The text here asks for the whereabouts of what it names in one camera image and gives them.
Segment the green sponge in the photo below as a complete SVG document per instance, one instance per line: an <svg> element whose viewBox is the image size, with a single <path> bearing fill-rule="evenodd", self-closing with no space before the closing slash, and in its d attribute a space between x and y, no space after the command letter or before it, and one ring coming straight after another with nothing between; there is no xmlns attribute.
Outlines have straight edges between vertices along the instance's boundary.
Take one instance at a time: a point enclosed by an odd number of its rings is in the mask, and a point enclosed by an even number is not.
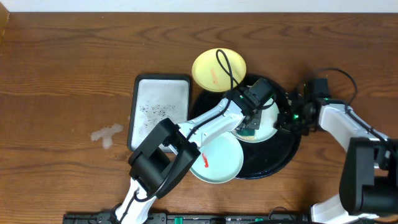
<svg viewBox="0 0 398 224"><path fill-rule="evenodd" d="M255 129L247 129L247 128L244 128L244 129L241 129L241 130L239 131L239 135L241 135L241 136L254 136L254 135L255 135L255 132L256 132Z"/></svg>

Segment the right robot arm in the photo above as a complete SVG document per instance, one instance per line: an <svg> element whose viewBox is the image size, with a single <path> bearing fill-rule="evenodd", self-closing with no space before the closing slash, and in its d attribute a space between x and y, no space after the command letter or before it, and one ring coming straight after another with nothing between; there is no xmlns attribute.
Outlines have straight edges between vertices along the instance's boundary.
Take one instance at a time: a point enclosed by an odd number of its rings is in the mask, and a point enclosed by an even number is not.
<svg viewBox="0 0 398 224"><path fill-rule="evenodd" d="M362 120L349 103L324 91L288 95L289 108L277 126L295 134L321 129L346 152L339 192L310 208L317 223L374 221L397 214L397 140Z"/></svg>

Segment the yellow plate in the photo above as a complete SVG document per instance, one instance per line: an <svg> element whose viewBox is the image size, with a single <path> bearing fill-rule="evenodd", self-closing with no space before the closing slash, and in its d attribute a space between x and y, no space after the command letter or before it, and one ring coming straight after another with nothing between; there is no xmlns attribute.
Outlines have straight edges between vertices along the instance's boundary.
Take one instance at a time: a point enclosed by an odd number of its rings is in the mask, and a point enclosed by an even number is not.
<svg viewBox="0 0 398 224"><path fill-rule="evenodd" d="M231 88L228 65L222 50L229 61L236 87L246 76L247 66L243 57L231 49L210 49L200 54L192 65L192 77L203 89L212 92L225 92Z"/></svg>

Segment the mint plate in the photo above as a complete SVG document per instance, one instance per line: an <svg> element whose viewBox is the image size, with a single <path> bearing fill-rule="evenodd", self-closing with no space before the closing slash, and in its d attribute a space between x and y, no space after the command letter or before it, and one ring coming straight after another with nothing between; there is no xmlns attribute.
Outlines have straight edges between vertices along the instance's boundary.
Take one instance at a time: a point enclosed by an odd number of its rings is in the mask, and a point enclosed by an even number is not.
<svg viewBox="0 0 398 224"><path fill-rule="evenodd" d="M251 120L251 122L245 127L241 128L238 127L234 129L231 133L240 141L244 142L263 142L268 140L269 138L273 137L273 135L277 132L276 128L274 127L275 122L277 121L277 117L279 114L279 109L274 102L274 104L266 109L260 110L256 113L255 117ZM239 131L241 129L255 129L254 136L241 136L239 135Z"/></svg>
<svg viewBox="0 0 398 224"><path fill-rule="evenodd" d="M222 184L235 178L244 161L243 149L235 136L223 133L200 148L200 156L190 171L210 184Z"/></svg>

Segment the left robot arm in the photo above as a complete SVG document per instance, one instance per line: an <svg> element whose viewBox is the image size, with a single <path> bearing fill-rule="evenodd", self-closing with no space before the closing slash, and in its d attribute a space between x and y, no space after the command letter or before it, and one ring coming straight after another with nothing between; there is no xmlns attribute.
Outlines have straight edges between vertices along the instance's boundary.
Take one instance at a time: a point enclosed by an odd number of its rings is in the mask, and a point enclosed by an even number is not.
<svg viewBox="0 0 398 224"><path fill-rule="evenodd" d="M230 90L214 108L175 124L159 122L129 158L131 184L124 202L114 209L113 223L144 223L155 200L167 195L200 156L200 148L271 107L271 88Z"/></svg>

